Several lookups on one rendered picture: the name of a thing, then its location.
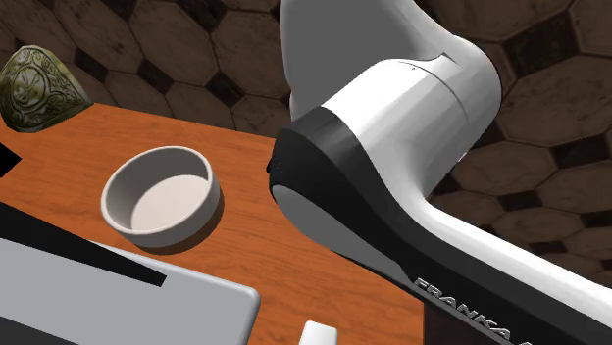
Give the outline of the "white round bowl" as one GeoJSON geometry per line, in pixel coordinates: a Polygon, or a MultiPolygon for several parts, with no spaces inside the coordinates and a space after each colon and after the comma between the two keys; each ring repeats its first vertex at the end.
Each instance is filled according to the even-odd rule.
{"type": "Polygon", "coordinates": [[[100,199],[105,222],[139,247],[173,246],[213,218],[221,187],[209,161],[184,146],[144,151],[123,163],[100,199]]]}

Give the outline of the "small white block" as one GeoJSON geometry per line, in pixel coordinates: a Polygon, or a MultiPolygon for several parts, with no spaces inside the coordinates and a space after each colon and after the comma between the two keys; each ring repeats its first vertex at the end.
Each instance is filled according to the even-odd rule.
{"type": "Polygon", "coordinates": [[[336,328],[307,320],[304,324],[298,345],[337,345],[336,328]]]}

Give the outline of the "green ornate carved object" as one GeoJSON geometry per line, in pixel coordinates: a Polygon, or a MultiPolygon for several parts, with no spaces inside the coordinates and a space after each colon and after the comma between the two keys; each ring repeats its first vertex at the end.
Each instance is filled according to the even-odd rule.
{"type": "Polygon", "coordinates": [[[42,47],[21,47],[0,71],[0,116],[16,132],[39,132],[92,105],[67,67],[42,47]]]}

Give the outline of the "grey flat tablet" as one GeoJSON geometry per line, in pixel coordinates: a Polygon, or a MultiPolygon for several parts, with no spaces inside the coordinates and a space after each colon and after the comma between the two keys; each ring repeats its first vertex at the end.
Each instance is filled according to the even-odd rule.
{"type": "Polygon", "coordinates": [[[161,286],[0,239],[0,316],[78,345],[246,345],[260,306],[244,285],[124,252],[161,286]]]}

